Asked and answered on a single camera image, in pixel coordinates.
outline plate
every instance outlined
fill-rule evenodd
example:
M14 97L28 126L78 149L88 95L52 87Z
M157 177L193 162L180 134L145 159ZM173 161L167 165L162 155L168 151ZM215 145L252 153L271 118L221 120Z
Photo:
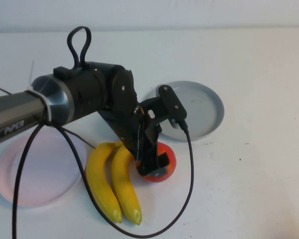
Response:
M85 144L71 138L82 162L86 165ZM15 141L0 158L0 193L13 201L17 168L29 135ZM73 152L65 138L54 128L44 127L35 137L24 163L18 205L38 207L54 202L69 192L81 174Z
M197 82L175 81L168 83L187 111L186 122L191 140L198 140L213 132L224 118L224 105L209 87ZM156 89L145 99L156 97ZM162 134L180 141L187 141L180 128L173 128L168 120L160 124Z

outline white table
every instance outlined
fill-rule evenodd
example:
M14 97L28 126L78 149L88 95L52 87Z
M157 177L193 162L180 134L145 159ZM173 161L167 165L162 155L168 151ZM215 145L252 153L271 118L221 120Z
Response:
M0 34L0 87L25 90L32 60L33 78L70 68L67 34ZM78 50L84 37L74 38ZM223 100L221 126L193 143L191 201L158 238L299 239L299 28L94 32L86 59L131 69L140 100L176 80L203 83ZM97 113L67 127L94 144L115 139ZM0 144L0 155L14 140ZM133 176L143 222L125 220L131 232L160 230L187 195L188 147L164 142L177 155L176 171L152 185ZM83 183L52 205L19 209L17 228L20 239L127 238L98 215ZM0 239L10 234L11 204L0 196Z

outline red ball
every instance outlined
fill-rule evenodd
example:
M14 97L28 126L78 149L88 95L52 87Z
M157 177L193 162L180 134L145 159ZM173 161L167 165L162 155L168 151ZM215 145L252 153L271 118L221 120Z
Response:
M164 143L158 142L157 143L157 153L158 153L158 155L167 153L167 156L169 159L169 166L167 167L167 174L165 174L164 176L162 176L160 178L157 178L154 176L144 177L145 180L150 181L150 182L155 182L155 183L162 182L162 181L166 180L167 178L169 178L173 174L173 172L176 168L176 156L175 156L174 151L171 149L171 147L169 147L168 145L166 145Z

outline white wall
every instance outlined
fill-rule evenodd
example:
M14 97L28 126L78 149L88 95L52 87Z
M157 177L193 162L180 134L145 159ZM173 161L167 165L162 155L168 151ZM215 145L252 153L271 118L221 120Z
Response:
M0 32L299 26L299 0L0 0Z

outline yellow banana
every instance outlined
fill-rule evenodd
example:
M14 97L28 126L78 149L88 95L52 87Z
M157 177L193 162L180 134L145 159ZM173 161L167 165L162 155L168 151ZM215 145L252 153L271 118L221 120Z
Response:
M133 155L122 145L112 162L112 182L125 216L139 225L142 221L142 211L130 180L129 165Z
M86 164L86 178L93 197L105 215L114 223L122 222L122 211L104 172L104 166L113 150L122 142L104 142L93 150Z

